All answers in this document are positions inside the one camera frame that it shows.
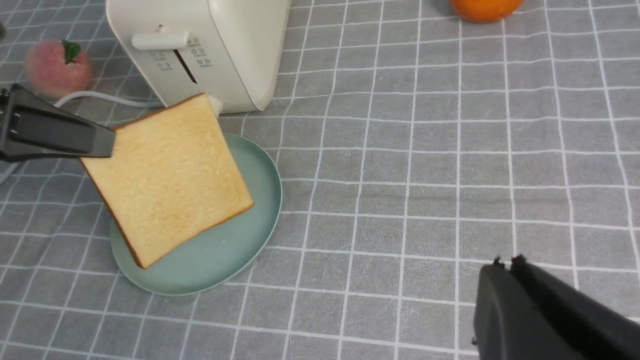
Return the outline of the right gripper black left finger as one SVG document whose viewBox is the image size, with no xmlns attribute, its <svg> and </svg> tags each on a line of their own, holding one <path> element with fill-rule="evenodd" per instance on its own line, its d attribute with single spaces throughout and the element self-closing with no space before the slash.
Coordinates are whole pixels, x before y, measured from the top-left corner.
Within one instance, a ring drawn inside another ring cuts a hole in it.
<svg viewBox="0 0 640 360">
<path fill-rule="evenodd" d="M 3 161 L 112 156 L 114 130 L 57 108 L 18 83 L 1 90 L 0 112 Z"/>
</svg>

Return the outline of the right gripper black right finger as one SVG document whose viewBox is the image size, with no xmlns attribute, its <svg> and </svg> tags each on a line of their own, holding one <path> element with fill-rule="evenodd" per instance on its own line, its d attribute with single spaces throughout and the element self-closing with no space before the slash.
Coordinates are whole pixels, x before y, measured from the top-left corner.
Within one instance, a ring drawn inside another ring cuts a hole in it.
<svg viewBox="0 0 640 360">
<path fill-rule="evenodd" d="M 517 255 L 478 274 L 473 319 L 481 360 L 637 360 L 639 324 Z"/>
</svg>

